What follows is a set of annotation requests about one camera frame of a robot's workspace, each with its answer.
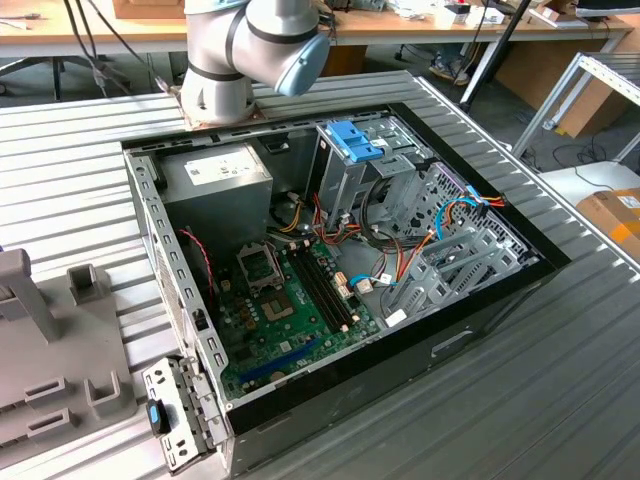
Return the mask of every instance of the wooden desk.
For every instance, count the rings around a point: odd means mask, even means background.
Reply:
[[[186,51],[186,26],[183,19],[177,20],[123,20],[116,19],[110,0],[96,0],[100,10],[110,20],[113,27],[139,53]],[[99,53],[126,53],[125,48],[108,31],[104,24],[87,5],[85,8]],[[1,0],[0,16],[40,13],[41,20],[28,21],[31,30],[18,30],[0,25],[0,58],[49,57],[81,55],[67,18],[62,0]],[[476,28],[454,26],[440,29],[433,20],[407,20],[393,12],[381,13],[352,10],[337,12],[337,38],[334,45],[339,47],[365,46],[348,51],[350,67],[357,67],[364,59],[367,45],[400,43],[466,43],[474,38]],[[497,40],[506,25],[487,25],[478,35],[480,42],[489,42],[485,54],[471,79],[470,91],[484,71],[493,53]],[[512,41],[584,40],[608,38],[602,51],[612,51],[631,30],[620,20],[609,22],[608,28],[598,25],[593,28],[556,30],[546,24],[525,24],[518,26]],[[328,69],[325,73],[337,75],[346,73]]]

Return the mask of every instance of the motherboard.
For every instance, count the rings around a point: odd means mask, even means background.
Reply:
[[[229,357],[222,382],[230,399],[303,371],[380,331],[353,292],[334,280],[339,272],[325,245],[264,246],[252,247],[221,272],[218,331]],[[255,287],[274,277],[281,282]]]

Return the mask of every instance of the sticker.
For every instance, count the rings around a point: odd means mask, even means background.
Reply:
[[[640,208],[640,200],[636,197],[631,196],[620,196],[618,197],[622,203],[625,204],[627,208]]]
[[[262,171],[247,152],[227,153],[212,158],[192,160],[187,162],[184,168],[194,185],[219,182]]]
[[[389,144],[387,143],[387,141],[383,138],[376,138],[375,140],[371,140],[371,145],[373,145],[374,147],[388,147]]]
[[[378,281],[384,285],[391,285],[392,278],[393,277],[388,273],[383,273],[382,275],[380,275],[380,278],[378,279]]]
[[[391,315],[389,315],[387,318],[385,318],[384,322],[387,324],[389,328],[391,328],[391,327],[395,327],[397,324],[399,324],[401,321],[405,320],[406,318],[407,318],[407,314],[404,313],[404,310],[400,308],[395,312],[393,312]]]

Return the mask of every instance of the desk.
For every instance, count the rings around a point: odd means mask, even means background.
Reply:
[[[256,89],[269,119],[373,105],[381,95],[405,102],[574,263],[473,349],[240,478],[637,478],[640,267],[422,80],[404,72],[322,79],[295,98]],[[108,271],[140,402],[142,370],[178,346],[118,142],[183,128],[166,95],[20,107],[0,117],[0,239],[30,253],[35,281],[84,262]],[[178,478],[217,480],[215,471],[212,459]],[[170,478],[144,407],[0,472],[61,477]]]
[[[120,20],[114,18],[110,0],[96,0],[101,11],[110,19],[132,48],[139,53],[186,51],[186,26],[184,20]],[[102,54],[126,53],[91,8],[85,9],[94,38]],[[18,30],[0,25],[0,58],[47,57],[81,55],[71,31],[67,13],[61,0],[2,0],[0,15],[17,15],[27,12],[42,14],[46,20],[27,22],[32,30]],[[432,18],[407,20],[393,12],[381,13],[352,10],[336,12],[338,21],[336,46],[380,45],[400,43],[466,43],[474,38],[476,28],[456,25],[451,29],[439,29]],[[495,50],[497,40],[506,25],[487,25],[478,35],[478,41],[489,42],[476,72],[469,83],[467,93],[477,83]],[[608,27],[557,30],[546,24],[521,23],[513,33],[514,42],[604,39],[608,41],[602,52],[611,52],[632,28],[618,19]],[[362,61],[365,49],[359,49]]]

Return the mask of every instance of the aluminum workbench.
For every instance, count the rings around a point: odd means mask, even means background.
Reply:
[[[640,266],[424,80],[378,73],[256,95],[268,118],[406,102],[574,263],[463,355],[244,478],[638,478]],[[141,406],[0,478],[168,478],[140,372],[177,345],[118,141],[179,131],[180,113],[164,95],[2,113],[0,244],[29,252],[36,281],[80,262],[108,270]],[[215,471],[205,461],[182,478]]]

